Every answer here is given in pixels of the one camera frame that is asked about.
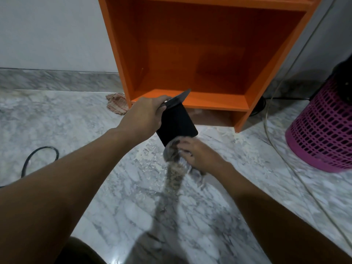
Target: person's left hand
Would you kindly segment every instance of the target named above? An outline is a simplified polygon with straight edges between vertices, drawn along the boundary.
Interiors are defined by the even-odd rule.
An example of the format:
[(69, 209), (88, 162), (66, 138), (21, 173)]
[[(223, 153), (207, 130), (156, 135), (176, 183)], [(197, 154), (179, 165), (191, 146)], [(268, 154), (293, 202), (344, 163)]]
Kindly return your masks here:
[(141, 97), (124, 115), (117, 130), (131, 138), (133, 146), (149, 139), (161, 126), (161, 115), (166, 106), (159, 106), (170, 99), (163, 95), (157, 98)]

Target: white wall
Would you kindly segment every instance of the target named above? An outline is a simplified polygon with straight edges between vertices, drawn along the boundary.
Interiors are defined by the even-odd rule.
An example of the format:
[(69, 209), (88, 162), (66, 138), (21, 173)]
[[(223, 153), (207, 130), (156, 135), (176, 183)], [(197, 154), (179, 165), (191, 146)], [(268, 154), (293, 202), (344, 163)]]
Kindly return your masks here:
[(0, 0), (0, 67), (117, 72), (98, 0)]
[[(282, 78), (332, 0), (323, 0), (280, 69)], [(323, 80), (352, 53), (352, 0), (337, 0), (288, 74)], [(0, 67), (116, 72), (98, 0), (0, 0)]]

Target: beige wire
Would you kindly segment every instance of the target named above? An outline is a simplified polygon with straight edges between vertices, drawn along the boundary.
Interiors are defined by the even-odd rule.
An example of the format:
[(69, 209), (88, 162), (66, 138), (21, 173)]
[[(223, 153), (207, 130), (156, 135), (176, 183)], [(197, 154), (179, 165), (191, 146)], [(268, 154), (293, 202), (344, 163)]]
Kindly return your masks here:
[(271, 99), (268, 102), (268, 105), (266, 107), (266, 113), (265, 113), (265, 118), (264, 118), (264, 130), (265, 130), (265, 134), (267, 136), (267, 139), (269, 140), (271, 146), (275, 149), (275, 151), (277, 152), (277, 154), (282, 158), (282, 160), (288, 165), (288, 167), (293, 171), (293, 173), (295, 174), (295, 176), (298, 178), (298, 180), (302, 183), (302, 185), (304, 186), (304, 188), (306, 189), (306, 191), (308, 192), (308, 194), (314, 199), (314, 201), (316, 202), (316, 204), (318, 205), (318, 207), (323, 211), (323, 213), (326, 215), (326, 217), (329, 219), (329, 221), (332, 223), (332, 225), (339, 231), (339, 233), (341, 234), (341, 236), (344, 238), (344, 240), (346, 241), (346, 243), (349, 245), (350, 249), (352, 249), (352, 242), (350, 241), (350, 239), (345, 235), (345, 233), (341, 230), (341, 228), (339, 227), (339, 225), (335, 222), (335, 220), (333, 219), (332, 216), (330, 216), (330, 214), (323, 208), (322, 204), (317, 200), (317, 198), (314, 196), (313, 191), (304, 183), (303, 179), (301, 178), (301, 176), (295, 171), (295, 169), (292, 167), (292, 165), (284, 158), (284, 156), (280, 153), (280, 151), (277, 149), (277, 147), (274, 145), (274, 143), (272, 142), (270, 136), (269, 136), (269, 131), (268, 131), (268, 127), (267, 127), (267, 115), (269, 113), (269, 107), (271, 104), (272, 99), (274, 98), (276, 92), (278, 91), (278, 89), (280, 88), (281, 84), (283, 83), (283, 81), (286, 79), (287, 75), (289, 74), (289, 72), (291, 71), (292, 67), (295, 65), (295, 63), (297, 62), (297, 59), (300, 57), (300, 55), (302, 54), (303, 50), (306, 48), (307, 44), (309, 43), (309, 41), (311, 40), (312, 36), (314, 35), (314, 33), (316, 32), (316, 30), (318, 29), (318, 27), (320, 26), (320, 24), (322, 23), (322, 21), (324, 20), (324, 18), (326, 17), (326, 15), (328, 14), (328, 12), (331, 10), (331, 8), (333, 7), (334, 3), (336, 2), (336, 0), (333, 0), (328, 8), (328, 10), (325, 12), (324, 16), (321, 18), (321, 20), (319, 21), (318, 25), (315, 27), (314, 31), (311, 33), (311, 35), (309, 36), (308, 40), (306, 41), (306, 43), (304, 44), (304, 46), (302, 47), (301, 51), (298, 53), (297, 57), (295, 58), (295, 60), (293, 61), (292, 65), (290, 66), (290, 68), (287, 70), (286, 74), (284, 75), (284, 77), (281, 79), (279, 85), (276, 87)]

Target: shelf board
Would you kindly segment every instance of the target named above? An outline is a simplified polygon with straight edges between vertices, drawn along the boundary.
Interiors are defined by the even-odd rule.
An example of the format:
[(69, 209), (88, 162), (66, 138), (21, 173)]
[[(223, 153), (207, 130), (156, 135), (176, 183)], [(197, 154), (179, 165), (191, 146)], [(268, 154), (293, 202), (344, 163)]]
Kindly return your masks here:
[(152, 0), (180, 3), (210, 4), (261, 9), (307, 11), (313, 4), (309, 0)]
[(140, 97), (176, 96), (191, 89), (183, 102), (188, 108), (227, 111), (248, 111), (242, 90), (234, 78), (215, 75), (181, 74), (178, 72), (148, 72), (140, 86), (134, 90), (132, 103)]

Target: laundry basket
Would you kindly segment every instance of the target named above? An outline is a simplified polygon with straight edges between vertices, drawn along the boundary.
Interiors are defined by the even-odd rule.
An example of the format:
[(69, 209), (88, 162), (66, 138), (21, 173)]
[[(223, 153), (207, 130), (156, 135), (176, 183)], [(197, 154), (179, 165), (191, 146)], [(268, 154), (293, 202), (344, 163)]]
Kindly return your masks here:
[(352, 106), (340, 98), (337, 81), (332, 75), (325, 82), (285, 134), (300, 159), (331, 173), (352, 168)]

